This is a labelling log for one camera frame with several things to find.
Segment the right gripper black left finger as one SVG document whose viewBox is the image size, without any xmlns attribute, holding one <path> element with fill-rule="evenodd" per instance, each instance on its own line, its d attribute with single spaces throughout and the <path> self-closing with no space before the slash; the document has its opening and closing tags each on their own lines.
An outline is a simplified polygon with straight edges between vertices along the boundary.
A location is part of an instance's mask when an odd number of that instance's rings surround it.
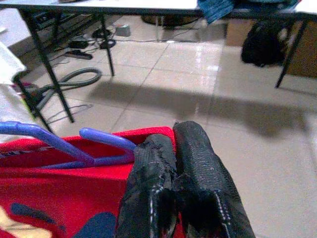
<svg viewBox="0 0 317 238">
<path fill-rule="evenodd" d="M 120 202 L 115 238 L 172 238 L 178 222 L 172 184 L 177 176 L 171 139 L 151 134 L 134 149 Z"/>
</svg>

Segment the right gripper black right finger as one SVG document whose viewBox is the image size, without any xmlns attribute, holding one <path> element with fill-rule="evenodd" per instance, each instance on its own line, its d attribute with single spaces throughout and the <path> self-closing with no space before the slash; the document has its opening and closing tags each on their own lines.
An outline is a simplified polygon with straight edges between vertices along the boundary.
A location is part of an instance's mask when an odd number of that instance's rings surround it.
<svg viewBox="0 0 317 238">
<path fill-rule="evenodd" d="M 194 121 L 173 127 L 178 178 L 174 181 L 186 238 L 256 238 L 237 187 Z"/>
</svg>

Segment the purple plastic clothes hanger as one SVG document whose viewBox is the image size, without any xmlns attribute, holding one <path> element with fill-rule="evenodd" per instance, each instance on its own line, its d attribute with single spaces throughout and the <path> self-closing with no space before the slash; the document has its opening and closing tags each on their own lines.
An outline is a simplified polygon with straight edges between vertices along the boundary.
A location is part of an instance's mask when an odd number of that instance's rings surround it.
<svg viewBox="0 0 317 238">
<path fill-rule="evenodd" d="M 94 159 L 89 154 L 35 124 L 16 121 L 0 122 L 0 134 L 31 136 L 75 158 L 74 162 L 42 166 L 42 169 L 78 169 L 128 164 L 134 161 L 133 151 L 136 148 L 136 144 L 130 140 L 88 127 L 79 130 L 82 138 L 122 149 L 124 154 Z"/>
</svg>

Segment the red printed t-shirt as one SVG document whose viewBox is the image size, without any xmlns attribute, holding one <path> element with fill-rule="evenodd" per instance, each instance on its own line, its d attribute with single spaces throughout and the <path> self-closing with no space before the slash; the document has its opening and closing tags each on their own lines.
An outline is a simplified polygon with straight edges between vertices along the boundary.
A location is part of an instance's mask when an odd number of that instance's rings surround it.
<svg viewBox="0 0 317 238">
<path fill-rule="evenodd" d="M 50 169 L 73 157 L 37 139 L 0 144 L 0 238 L 23 223 L 32 237 L 108 236 L 115 226 L 132 164 Z"/>
</svg>

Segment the black floor power strip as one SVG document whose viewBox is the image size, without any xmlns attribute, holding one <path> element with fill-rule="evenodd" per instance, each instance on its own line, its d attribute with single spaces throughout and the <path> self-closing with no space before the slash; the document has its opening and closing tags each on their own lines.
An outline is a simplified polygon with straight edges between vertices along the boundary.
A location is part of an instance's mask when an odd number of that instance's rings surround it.
<svg viewBox="0 0 317 238">
<path fill-rule="evenodd" d="M 69 58 L 82 59 L 82 60 L 91 60 L 93 58 L 91 54 L 82 52 L 80 50 L 67 51 L 64 54 L 64 56 Z"/>
</svg>

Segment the black backpack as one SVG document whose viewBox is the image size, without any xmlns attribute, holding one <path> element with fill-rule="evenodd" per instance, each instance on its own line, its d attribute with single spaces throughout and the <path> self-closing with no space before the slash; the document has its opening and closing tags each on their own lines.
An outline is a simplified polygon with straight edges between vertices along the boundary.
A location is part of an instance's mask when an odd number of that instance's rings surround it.
<svg viewBox="0 0 317 238">
<path fill-rule="evenodd" d="M 280 64 L 285 58 L 288 23 L 278 20 L 256 22 L 245 39 L 241 60 L 258 67 Z"/>
</svg>

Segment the small grey green box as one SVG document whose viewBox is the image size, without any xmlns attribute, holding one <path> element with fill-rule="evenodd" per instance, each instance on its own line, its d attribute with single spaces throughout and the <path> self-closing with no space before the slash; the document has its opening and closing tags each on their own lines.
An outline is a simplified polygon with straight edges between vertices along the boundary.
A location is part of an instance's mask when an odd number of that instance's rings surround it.
<svg viewBox="0 0 317 238">
<path fill-rule="evenodd" d="M 129 37 L 131 36 L 131 30 L 130 26 L 125 24 L 125 25 L 116 25 L 115 26 L 115 34 L 116 36 L 121 36 L 121 37 Z"/>
</svg>

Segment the black floor power brick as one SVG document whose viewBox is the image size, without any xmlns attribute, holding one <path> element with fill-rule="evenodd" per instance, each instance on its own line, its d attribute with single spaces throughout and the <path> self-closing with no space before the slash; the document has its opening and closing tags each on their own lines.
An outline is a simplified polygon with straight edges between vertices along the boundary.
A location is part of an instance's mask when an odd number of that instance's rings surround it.
<svg viewBox="0 0 317 238">
<path fill-rule="evenodd" d="M 89 46 L 87 41 L 72 40 L 69 41 L 68 47 L 72 49 L 85 49 Z"/>
</svg>

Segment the brown round base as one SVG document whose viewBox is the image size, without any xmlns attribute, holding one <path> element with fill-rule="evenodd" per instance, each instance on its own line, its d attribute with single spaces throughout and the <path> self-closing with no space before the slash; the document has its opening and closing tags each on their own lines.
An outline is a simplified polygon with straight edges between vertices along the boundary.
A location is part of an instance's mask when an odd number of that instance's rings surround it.
<svg viewBox="0 0 317 238">
<path fill-rule="evenodd" d="M 143 22 L 147 24 L 163 25 L 163 26 L 181 26 L 192 23 L 197 20 L 195 17 L 190 16 L 174 16 L 174 15 L 166 15 L 166 16 L 141 16 Z"/>
</svg>

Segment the hung white t-shirt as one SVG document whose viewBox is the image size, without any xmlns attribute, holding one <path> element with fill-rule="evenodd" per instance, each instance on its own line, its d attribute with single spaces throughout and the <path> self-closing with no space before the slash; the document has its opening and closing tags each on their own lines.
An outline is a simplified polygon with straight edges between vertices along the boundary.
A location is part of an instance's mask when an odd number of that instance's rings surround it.
<svg viewBox="0 0 317 238">
<path fill-rule="evenodd" d="M 0 42 L 0 122 L 36 122 L 22 97 L 13 89 L 15 77 L 24 71 L 26 66 Z"/>
</svg>

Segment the brown cardboard box under table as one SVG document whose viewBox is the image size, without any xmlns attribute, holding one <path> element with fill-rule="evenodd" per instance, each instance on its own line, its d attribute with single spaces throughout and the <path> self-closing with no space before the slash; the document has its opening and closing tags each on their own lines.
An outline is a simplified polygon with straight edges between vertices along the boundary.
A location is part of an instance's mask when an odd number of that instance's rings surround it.
<svg viewBox="0 0 317 238">
<path fill-rule="evenodd" d="M 241 47 L 256 20 L 230 19 L 226 45 Z M 317 22 L 308 22 L 287 74 L 317 78 Z"/>
</svg>

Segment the blue denim jeans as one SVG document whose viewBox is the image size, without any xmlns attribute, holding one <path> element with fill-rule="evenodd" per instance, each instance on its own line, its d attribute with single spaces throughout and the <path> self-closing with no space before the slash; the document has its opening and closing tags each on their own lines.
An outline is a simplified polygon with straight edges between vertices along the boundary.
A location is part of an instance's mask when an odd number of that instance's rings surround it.
<svg viewBox="0 0 317 238">
<path fill-rule="evenodd" d="M 235 0 L 198 0 L 198 7 L 211 24 L 229 14 L 235 7 Z"/>
</svg>

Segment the grey table black legs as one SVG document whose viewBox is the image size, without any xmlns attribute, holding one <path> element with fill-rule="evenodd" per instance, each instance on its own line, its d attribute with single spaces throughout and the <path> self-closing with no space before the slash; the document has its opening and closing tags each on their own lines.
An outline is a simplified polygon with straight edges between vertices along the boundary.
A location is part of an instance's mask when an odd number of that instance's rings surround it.
<svg viewBox="0 0 317 238">
<path fill-rule="evenodd" d="M 58 3 L 57 0 L 3 0 L 0 8 L 17 9 L 30 29 L 33 20 L 30 13 L 38 11 L 67 12 L 67 13 L 95 13 L 97 15 L 153 15 L 153 16 L 194 16 L 201 17 L 203 12 L 197 3 L 189 6 L 182 6 L 181 0 L 121 0 L 116 3 L 114 0 L 87 0 L 73 3 Z M 232 12 L 225 15 L 228 19 L 272 19 L 272 20 L 301 20 L 303 22 L 317 21 L 317 13 L 297 11 L 295 6 L 279 9 L 278 7 L 267 7 L 263 10 L 256 3 L 240 3 Z M 260 105 L 255 102 L 247 103 L 250 111 L 248 118 L 251 125 L 258 122 L 269 122 L 282 126 L 299 125 L 306 127 L 305 119 L 299 108 L 286 108 L 272 105 Z"/>
</svg>

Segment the loose white t-shirt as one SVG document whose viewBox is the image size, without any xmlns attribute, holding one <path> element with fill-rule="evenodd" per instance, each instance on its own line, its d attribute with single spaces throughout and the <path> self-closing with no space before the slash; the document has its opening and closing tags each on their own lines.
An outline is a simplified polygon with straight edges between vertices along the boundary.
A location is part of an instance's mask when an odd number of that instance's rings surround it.
<svg viewBox="0 0 317 238">
<path fill-rule="evenodd" d="M 317 14 L 317 0 L 300 0 L 295 7 L 296 12 Z"/>
</svg>

